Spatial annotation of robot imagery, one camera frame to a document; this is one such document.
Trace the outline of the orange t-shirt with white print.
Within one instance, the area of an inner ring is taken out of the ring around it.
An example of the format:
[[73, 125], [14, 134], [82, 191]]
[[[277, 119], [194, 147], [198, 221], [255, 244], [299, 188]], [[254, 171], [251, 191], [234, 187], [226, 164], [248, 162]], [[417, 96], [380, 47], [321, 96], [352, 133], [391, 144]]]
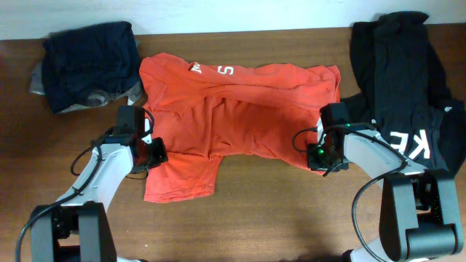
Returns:
[[336, 66], [258, 68], [203, 65], [160, 53], [139, 70], [168, 160], [149, 171], [144, 199], [168, 203], [206, 197], [225, 156], [246, 154], [307, 167], [320, 109], [339, 100]]

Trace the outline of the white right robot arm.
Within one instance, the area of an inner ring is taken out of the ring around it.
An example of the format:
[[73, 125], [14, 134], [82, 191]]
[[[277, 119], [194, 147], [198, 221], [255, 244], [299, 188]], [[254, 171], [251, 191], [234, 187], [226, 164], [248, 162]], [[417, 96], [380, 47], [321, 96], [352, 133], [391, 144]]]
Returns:
[[[352, 225], [360, 247], [343, 261], [432, 261], [462, 251], [457, 187], [446, 170], [429, 170], [390, 146], [366, 124], [341, 124], [318, 133], [307, 146], [308, 166], [328, 174], [354, 163], [369, 177], [352, 201]], [[379, 235], [366, 242], [357, 205], [372, 185], [382, 189]]]

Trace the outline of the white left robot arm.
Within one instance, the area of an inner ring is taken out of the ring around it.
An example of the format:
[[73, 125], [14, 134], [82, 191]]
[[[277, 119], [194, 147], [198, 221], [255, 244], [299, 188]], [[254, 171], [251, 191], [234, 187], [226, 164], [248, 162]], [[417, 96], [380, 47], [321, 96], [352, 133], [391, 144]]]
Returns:
[[81, 175], [66, 193], [31, 213], [33, 261], [116, 261], [107, 211], [120, 183], [130, 173], [147, 171], [168, 160], [161, 138], [122, 145], [101, 138]]

